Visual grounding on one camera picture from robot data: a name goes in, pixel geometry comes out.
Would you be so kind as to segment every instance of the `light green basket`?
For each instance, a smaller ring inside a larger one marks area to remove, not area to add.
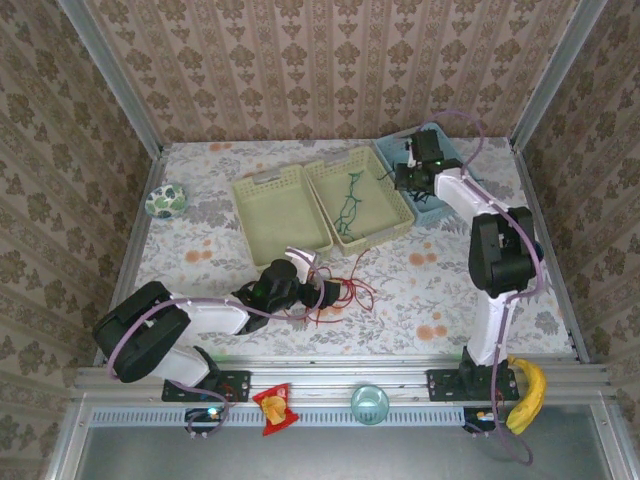
[[[331,233],[345,256],[364,252],[411,229],[415,217],[370,147],[354,148],[330,159],[310,163],[304,169],[331,226]],[[358,172],[362,172],[362,176],[354,184],[353,195],[361,202],[349,227],[350,237],[341,236],[334,222],[349,193],[349,174]]]
[[[277,168],[232,184],[240,224],[258,271],[287,247],[327,254],[333,241],[300,165]]]

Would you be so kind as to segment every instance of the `banana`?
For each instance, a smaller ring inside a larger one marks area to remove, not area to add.
[[[516,435],[520,435],[533,422],[544,403],[547,391],[547,378],[537,365],[509,355],[509,365],[520,367],[529,382],[525,397],[515,406],[507,418],[507,427]]]

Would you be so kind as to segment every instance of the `floral tablecloth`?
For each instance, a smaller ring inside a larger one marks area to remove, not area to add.
[[[467,158],[478,140],[455,139]],[[183,143],[168,149],[165,182],[186,186],[189,207],[182,217],[152,220],[136,286],[160,280],[188,296],[223,296],[257,279],[230,184],[234,179],[289,163],[367,144],[364,140]],[[485,142],[474,168],[491,193],[526,204],[514,158],[504,138]],[[322,319],[340,323],[272,320],[253,334],[200,334],[187,339],[215,355],[424,355],[459,354],[475,320],[476,290],[467,270],[469,227],[452,215],[363,256],[356,276],[376,289],[372,312],[355,302],[328,309]],[[329,266],[348,276],[356,257],[334,249]],[[508,348],[515,353],[570,354],[567,331],[546,266],[545,291],[517,306]]]

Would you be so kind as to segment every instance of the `chip bag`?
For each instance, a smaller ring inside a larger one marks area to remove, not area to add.
[[[287,406],[289,401],[289,384],[276,385],[267,391],[253,397],[253,401],[260,405],[267,425],[262,431],[263,436],[271,435],[287,428],[298,420],[298,415]]]

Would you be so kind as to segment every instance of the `wall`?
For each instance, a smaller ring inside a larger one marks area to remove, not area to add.
[[[87,3],[168,143],[375,138],[452,107],[508,135],[577,0]]]
[[[640,3],[610,0],[525,148],[590,353],[640,438]]]
[[[45,468],[149,164],[55,1],[0,1],[0,478]]]

